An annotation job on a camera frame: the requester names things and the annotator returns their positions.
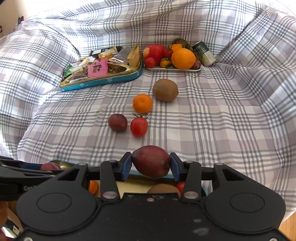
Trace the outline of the green drink can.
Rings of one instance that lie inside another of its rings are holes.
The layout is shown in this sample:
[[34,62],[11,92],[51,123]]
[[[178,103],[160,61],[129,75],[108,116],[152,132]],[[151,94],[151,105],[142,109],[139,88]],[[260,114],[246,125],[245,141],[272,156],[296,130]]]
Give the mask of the green drink can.
[[193,52],[196,54],[197,58],[203,66],[211,66],[216,63],[216,58],[206,46],[203,41],[197,42],[193,47]]

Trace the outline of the small mandarin on plate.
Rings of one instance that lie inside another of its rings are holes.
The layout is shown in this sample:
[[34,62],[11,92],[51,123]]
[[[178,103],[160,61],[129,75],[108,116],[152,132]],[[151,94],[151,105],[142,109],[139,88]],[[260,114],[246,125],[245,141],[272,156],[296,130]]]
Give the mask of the small mandarin on plate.
[[172,66],[172,62],[168,58],[163,58],[159,65],[161,68],[170,68]]

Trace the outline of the small red tomato on plate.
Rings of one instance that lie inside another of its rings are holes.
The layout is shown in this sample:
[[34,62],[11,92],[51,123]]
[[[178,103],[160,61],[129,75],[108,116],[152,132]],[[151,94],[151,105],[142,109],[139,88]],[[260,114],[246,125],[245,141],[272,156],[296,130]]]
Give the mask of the small red tomato on plate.
[[156,66],[156,61],[153,57],[148,57],[145,59],[144,64],[147,68],[154,68]]

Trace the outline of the brown paper snack bag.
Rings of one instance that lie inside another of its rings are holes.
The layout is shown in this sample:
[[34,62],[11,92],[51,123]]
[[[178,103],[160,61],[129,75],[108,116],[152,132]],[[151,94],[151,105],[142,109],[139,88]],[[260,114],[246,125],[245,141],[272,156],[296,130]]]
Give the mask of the brown paper snack bag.
[[138,65],[140,60],[140,50],[139,50],[138,44],[132,48],[132,50],[128,54],[127,60],[128,60],[128,65],[131,68],[135,68]]

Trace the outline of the gold tin tray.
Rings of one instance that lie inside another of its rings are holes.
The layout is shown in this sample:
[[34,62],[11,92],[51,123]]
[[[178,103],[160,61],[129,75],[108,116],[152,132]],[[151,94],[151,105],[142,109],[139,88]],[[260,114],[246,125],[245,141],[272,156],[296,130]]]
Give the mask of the gold tin tray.
[[[74,164],[66,163],[63,161],[54,160],[51,161],[57,163],[62,170],[72,167]],[[97,181],[98,189],[94,196],[100,197],[100,181]],[[177,182],[172,179],[161,179],[158,181],[149,181],[142,176],[133,176],[130,175],[128,180],[125,182],[117,182],[118,190],[120,196],[122,197],[124,193],[147,193],[147,191],[156,184],[170,184],[175,186]]]

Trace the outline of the small mandarin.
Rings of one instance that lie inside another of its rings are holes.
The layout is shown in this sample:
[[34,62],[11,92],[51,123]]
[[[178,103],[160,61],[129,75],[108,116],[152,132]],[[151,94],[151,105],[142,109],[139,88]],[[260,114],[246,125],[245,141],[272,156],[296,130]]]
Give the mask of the small mandarin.
[[159,65],[161,68],[170,68],[172,66],[172,62],[168,58],[163,58]]
[[88,191],[94,195],[97,192],[98,189],[98,183],[97,181],[91,180],[89,181]]

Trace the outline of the teal tin snack tray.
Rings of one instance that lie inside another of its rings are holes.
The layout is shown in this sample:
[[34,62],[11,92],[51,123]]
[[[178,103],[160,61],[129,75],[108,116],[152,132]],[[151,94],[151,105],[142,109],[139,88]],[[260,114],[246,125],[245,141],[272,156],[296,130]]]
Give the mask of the teal tin snack tray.
[[[63,91],[78,90],[87,87],[128,82],[137,79],[142,74],[142,53],[135,68],[129,65],[110,62],[109,59],[117,54],[122,46],[91,51],[88,57],[77,60],[65,66],[60,82]],[[88,67],[97,60],[107,60],[108,73],[100,77],[88,77]]]

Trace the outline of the plum on plate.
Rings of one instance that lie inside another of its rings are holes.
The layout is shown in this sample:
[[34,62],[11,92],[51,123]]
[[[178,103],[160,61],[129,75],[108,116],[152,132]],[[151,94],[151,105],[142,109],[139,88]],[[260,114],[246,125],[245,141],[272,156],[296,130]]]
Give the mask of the plum on plate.
[[195,63],[193,64],[193,66],[191,67],[192,70],[197,70],[201,67],[201,62],[196,58]]

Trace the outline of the brown kiwi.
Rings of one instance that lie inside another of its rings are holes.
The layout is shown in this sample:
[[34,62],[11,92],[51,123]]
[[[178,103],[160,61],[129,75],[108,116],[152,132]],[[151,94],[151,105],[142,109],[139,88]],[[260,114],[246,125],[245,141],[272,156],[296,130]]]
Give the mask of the brown kiwi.
[[179,89],[172,80],[160,79],[154,84],[152,94],[157,100],[171,102],[178,96]]
[[156,184],[152,186],[147,193],[162,194],[162,193],[177,193],[178,197],[181,196],[180,191],[176,186],[170,184]]

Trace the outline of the dark plum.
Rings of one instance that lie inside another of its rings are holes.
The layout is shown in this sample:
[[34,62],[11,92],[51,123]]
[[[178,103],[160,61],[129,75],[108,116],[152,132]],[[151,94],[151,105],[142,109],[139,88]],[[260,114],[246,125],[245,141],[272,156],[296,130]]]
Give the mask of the dark plum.
[[127,129],[127,118],[123,114],[112,114],[108,118],[108,125],[115,132],[124,132]]
[[133,151],[132,163],[145,177],[159,179],[170,171],[171,159],[164,149],[148,145]]
[[57,164],[57,163],[54,163],[54,162],[48,162],[48,163],[45,163],[43,164],[41,167],[40,167],[40,170],[61,170],[61,167]]

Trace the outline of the red apple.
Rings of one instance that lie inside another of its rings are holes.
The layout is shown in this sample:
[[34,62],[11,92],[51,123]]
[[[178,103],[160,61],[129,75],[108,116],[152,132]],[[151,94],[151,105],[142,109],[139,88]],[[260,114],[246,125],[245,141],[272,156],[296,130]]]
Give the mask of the red apple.
[[164,46],[161,44],[152,44],[145,47],[143,51],[144,61],[148,57],[153,57],[156,61],[156,66],[159,66],[160,61],[163,59]]

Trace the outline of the strawberry-like red tomato plate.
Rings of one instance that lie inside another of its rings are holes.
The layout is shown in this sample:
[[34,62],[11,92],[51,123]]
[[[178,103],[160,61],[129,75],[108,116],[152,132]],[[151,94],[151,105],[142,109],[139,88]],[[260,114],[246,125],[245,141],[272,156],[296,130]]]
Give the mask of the strawberry-like red tomato plate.
[[165,58],[170,59],[173,52],[174,52],[173,49],[170,46],[168,46],[164,48],[163,55]]

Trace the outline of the pink snack packet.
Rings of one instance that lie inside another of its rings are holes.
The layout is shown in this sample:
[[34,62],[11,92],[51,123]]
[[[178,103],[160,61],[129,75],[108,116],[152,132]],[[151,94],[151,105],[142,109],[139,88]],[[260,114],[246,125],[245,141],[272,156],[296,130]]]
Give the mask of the pink snack packet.
[[107,65],[106,59],[97,60],[92,64],[90,64],[88,67],[89,78],[104,76],[104,75],[107,75],[107,73],[108,73],[108,65]]

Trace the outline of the red tomato with stem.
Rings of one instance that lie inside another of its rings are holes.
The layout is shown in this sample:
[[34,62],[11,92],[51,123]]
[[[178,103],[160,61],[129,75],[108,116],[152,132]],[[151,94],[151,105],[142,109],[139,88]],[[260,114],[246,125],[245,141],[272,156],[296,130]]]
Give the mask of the red tomato with stem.
[[183,193],[185,182],[184,181],[177,182],[177,184],[175,186],[179,191],[179,197],[180,197]]

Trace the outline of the red cherry tomato on cloth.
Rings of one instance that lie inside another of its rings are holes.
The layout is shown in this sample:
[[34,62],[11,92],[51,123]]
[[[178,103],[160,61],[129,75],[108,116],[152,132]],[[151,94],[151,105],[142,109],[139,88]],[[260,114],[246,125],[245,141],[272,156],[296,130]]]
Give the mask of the red cherry tomato on cloth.
[[147,118],[144,118],[142,115],[137,115],[135,113],[133,114],[133,116],[134,119],[130,123],[130,130],[136,138],[143,137],[147,133],[149,127]]

